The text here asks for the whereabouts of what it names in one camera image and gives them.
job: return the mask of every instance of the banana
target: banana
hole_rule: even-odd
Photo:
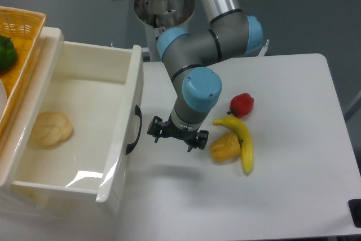
[[[253,167],[253,144],[247,126],[235,116],[226,116],[221,119],[215,119],[213,120],[213,125],[222,125],[236,133],[241,145],[243,171],[246,174],[250,173]]]

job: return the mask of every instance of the woven basket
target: woven basket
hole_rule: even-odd
[[[39,12],[0,6],[0,34],[11,38],[17,52],[16,63],[0,72],[8,96],[5,109],[0,112],[0,137],[16,104],[21,102],[20,92],[33,63],[32,55],[45,18],[45,14]]]

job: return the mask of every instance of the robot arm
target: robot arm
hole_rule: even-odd
[[[173,137],[203,149],[208,131],[198,131],[222,91],[221,79],[206,66],[257,51],[263,44],[261,24],[245,16],[237,0],[202,0],[210,29],[190,36],[183,28],[170,28],[157,41],[162,62],[177,99],[167,121],[155,116],[148,134]]]

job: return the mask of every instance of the black drawer handle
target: black drawer handle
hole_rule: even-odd
[[[140,118],[139,131],[138,131],[137,139],[135,140],[135,142],[128,144],[128,146],[126,148],[126,152],[125,152],[126,155],[130,154],[132,152],[132,150],[134,150],[135,146],[138,144],[140,132],[142,131],[142,111],[140,110],[140,107],[138,107],[137,104],[135,105],[134,114]]]

